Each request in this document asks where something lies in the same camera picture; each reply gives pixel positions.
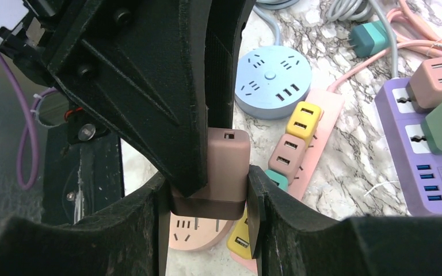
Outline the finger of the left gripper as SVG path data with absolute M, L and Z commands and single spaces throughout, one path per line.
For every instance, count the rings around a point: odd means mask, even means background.
M 209 127 L 232 127 L 242 32 L 254 4 L 254 0 L 211 3 L 205 38 L 205 101 Z

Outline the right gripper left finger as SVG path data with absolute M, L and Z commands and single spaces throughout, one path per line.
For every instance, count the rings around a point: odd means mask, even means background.
M 164 275 L 169 184 L 140 189 L 75 225 L 0 217 L 0 275 Z

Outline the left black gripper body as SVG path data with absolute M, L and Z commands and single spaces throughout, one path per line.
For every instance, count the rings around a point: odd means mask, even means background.
M 17 1 L 16 27 L 0 27 L 0 51 L 33 83 L 57 88 L 88 86 L 87 1 Z

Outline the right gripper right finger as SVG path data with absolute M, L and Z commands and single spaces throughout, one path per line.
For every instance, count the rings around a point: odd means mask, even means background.
M 249 168 L 249 243 L 259 275 L 442 275 L 442 217 L 337 221 Z

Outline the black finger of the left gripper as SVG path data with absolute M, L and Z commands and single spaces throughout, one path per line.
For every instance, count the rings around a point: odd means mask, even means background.
M 207 183 L 209 1 L 71 1 L 41 56 L 57 86 L 182 195 Z

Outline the teal charger plug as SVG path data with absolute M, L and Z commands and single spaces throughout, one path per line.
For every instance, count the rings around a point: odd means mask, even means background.
M 277 187 L 281 190 L 288 191 L 288 179 L 284 175 L 271 169 L 265 170 L 265 173 Z

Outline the dusty pink charger plug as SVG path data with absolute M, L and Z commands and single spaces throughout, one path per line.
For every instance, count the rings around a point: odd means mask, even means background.
M 172 189 L 172 213 L 205 219 L 240 219 L 245 209 L 249 162 L 247 132 L 209 128 L 207 185 L 189 198 Z

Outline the yellow charger plug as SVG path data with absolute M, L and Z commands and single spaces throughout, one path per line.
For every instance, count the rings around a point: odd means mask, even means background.
M 233 254 L 238 255 L 240 258 L 246 260 L 252 258 L 246 211 L 243 213 L 242 218 L 235 223 L 234 229 L 227 239 L 226 245 Z
M 302 139 L 308 147 L 315 135 L 321 115 L 322 109 L 319 106 L 301 101 L 292 112 L 285 132 Z

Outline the pink dual USB charger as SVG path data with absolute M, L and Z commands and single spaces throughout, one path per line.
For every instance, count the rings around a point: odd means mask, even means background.
M 417 113 L 432 111 L 442 103 L 442 57 L 424 60 L 409 79 L 406 91 Z

